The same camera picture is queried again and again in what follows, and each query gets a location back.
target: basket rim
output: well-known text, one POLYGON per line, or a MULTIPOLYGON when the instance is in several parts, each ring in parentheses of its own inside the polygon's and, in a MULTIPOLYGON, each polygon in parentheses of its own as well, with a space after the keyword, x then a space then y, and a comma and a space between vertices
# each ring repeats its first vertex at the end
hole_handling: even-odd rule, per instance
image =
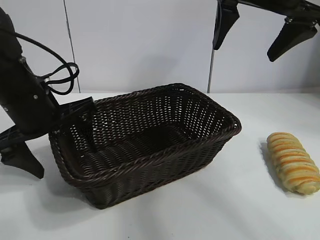
POLYGON ((205 147, 206 145, 211 145, 214 142, 220 142, 220 141, 225 141, 227 139, 230 139, 233 136, 240 133, 240 131, 242 130, 242 125, 239 119, 236 116, 234 116, 230 111, 226 110, 224 107, 216 103, 212 98, 208 97, 207 95, 200 92, 199 90, 191 86, 185 85, 183 83, 172 83, 172 84, 157 86, 154 88, 148 88, 140 91, 134 91, 132 93, 122 94, 122 95, 113 96, 113 97, 107 97, 107 98, 97 100, 96 103, 97 104, 110 103, 113 101, 126 100, 132 97, 148 95, 154 92, 166 91, 169 88, 173 88, 173 89, 180 88, 180 89, 189 90, 190 92, 197 95, 198 97, 203 98, 208 102, 215 103, 215 107, 219 108, 221 111, 224 112, 224 114, 226 114, 229 118, 231 118, 233 120, 233 123, 230 124, 230 126, 228 127, 220 129, 218 132, 212 135, 200 137, 197 139, 190 139, 190 140, 187 140, 186 142, 173 145, 159 152, 155 152, 151 155, 139 157, 134 161, 125 162, 120 166, 99 171, 94 174, 84 175, 79 173, 79 176, 74 176, 68 170, 68 167, 69 167, 71 168, 72 171, 77 172, 71 164, 68 164, 68 167, 66 166, 67 163, 65 162, 65 159, 63 157, 61 146, 57 141, 57 133, 50 132, 49 133, 50 142, 53 138, 55 139, 56 145, 58 147, 58 152, 61 158, 61 160, 60 159, 57 160, 57 158, 55 158, 55 160, 65 181, 75 187, 83 188, 83 189, 92 188, 92 185, 98 186, 100 185, 101 182, 103 182, 105 185, 106 182, 110 180, 114 180, 130 172, 128 171, 128 169, 132 166, 135 166, 136 169, 140 169, 140 168, 148 167, 150 165, 159 165, 159 164, 165 163, 166 162, 165 159, 169 159, 170 157, 173 157, 175 155, 183 155, 197 148, 205 147))

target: wicker basket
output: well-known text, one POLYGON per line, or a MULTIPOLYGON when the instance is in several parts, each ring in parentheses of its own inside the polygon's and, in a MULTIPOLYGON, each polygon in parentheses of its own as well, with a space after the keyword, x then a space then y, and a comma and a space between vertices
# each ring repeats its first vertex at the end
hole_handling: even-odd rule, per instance
POLYGON ((182 83, 95 102, 49 139, 64 180, 104 209, 208 165, 240 121, 182 83))

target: white wall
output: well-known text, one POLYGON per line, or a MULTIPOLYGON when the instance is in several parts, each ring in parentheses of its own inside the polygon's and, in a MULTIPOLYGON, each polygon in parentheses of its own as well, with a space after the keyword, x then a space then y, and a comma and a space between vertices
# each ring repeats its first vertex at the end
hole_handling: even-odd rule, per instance
POLYGON ((214 55, 212 93, 320 87, 320 34, 270 62, 267 51, 284 16, 239 4, 240 19, 214 55))
POLYGON ((67 0, 81 88, 207 89, 214 0, 67 0))

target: bread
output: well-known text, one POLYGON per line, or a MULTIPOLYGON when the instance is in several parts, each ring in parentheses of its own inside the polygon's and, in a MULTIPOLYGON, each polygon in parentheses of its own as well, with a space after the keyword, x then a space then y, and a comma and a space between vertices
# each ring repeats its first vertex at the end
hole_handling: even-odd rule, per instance
POLYGON ((274 132, 267 138, 267 147, 276 173, 289 191, 305 195, 319 191, 319 168, 295 136, 274 132))

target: screw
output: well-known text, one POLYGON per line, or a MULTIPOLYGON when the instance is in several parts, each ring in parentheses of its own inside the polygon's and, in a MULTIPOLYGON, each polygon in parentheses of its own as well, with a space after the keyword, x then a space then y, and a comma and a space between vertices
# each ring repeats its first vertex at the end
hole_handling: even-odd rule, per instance
POLYGON ((293 18, 292 17, 286 17, 285 18, 285 22, 286 23, 291 23, 293 21, 293 18))
POLYGON ((26 57, 22 56, 22 57, 19 58, 18 61, 19 61, 19 63, 24 64, 26 62, 26 57))

